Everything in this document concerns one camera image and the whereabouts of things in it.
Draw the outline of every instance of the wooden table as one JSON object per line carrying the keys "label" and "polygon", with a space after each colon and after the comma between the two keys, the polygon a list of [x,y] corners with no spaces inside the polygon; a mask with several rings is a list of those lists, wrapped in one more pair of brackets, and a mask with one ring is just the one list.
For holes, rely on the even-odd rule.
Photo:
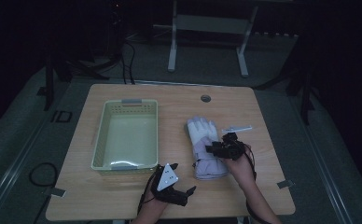
{"label": "wooden table", "polygon": [[[204,103],[202,95],[211,102]],[[252,125],[253,130],[237,133],[252,146],[257,183],[278,215],[295,212],[288,188],[279,189],[285,177],[274,151],[254,92],[240,87],[110,85],[90,89],[74,137],[56,185],[67,192],[52,197],[49,220],[132,219],[150,174],[100,175],[91,169],[93,149],[104,102],[115,99],[155,99],[159,103],[159,162],[178,163],[179,181],[174,188],[185,191],[197,186],[183,207],[170,204],[162,218],[248,216],[245,197],[231,175],[201,181],[194,178],[192,145],[185,124],[194,116],[216,123],[218,135],[230,125]]]}

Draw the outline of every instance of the table leg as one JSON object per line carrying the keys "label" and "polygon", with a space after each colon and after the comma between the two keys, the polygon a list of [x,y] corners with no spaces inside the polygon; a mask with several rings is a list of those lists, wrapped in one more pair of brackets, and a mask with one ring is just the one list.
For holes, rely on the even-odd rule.
{"label": "table leg", "polygon": [[257,15],[258,7],[254,7],[250,17],[250,22],[245,26],[244,40],[240,47],[236,49],[237,59],[239,60],[240,72],[242,77],[248,77],[247,65],[245,63],[244,51],[247,45],[248,37],[251,35],[251,29],[253,27],[254,19]]}
{"label": "table leg", "polygon": [[173,27],[172,27],[172,46],[170,47],[169,65],[167,70],[173,72],[175,70],[175,58],[177,55],[177,1],[173,1]]}

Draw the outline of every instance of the hand-mounted camera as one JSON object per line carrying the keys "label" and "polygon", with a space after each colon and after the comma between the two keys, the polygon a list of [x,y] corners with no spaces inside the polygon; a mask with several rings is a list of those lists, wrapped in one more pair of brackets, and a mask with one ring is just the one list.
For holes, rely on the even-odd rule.
{"label": "hand-mounted camera", "polygon": [[206,146],[206,151],[214,156],[236,161],[245,152],[243,142],[237,141],[236,133],[227,133],[222,136],[223,142],[213,142],[212,146]]}

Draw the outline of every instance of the hand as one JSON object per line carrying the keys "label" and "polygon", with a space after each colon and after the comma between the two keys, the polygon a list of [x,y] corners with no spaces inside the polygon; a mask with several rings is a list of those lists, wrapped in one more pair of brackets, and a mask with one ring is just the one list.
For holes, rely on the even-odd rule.
{"label": "hand", "polygon": [[243,154],[236,161],[232,159],[222,159],[222,161],[228,166],[230,173],[233,175],[233,177],[239,183],[240,186],[247,186],[251,183],[255,183],[255,178],[254,178],[255,171],[251,167],[250,161],[246,157],[246,155],[249,156],[251,162],[254,162],[251,148],[248,146],[244,146],[244,150],[245,154]]}

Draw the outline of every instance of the human hand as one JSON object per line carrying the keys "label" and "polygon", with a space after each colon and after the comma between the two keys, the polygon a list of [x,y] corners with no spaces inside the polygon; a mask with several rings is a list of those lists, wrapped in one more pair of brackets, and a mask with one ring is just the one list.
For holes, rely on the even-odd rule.
{"label": "human hand", "polygon": [[244,150],[245,153],[236,161],[232,159],[221,159],[228,166],[230,173],[241,186],[255,183],[255,178],[257,176],[251,147],[245,145]]}

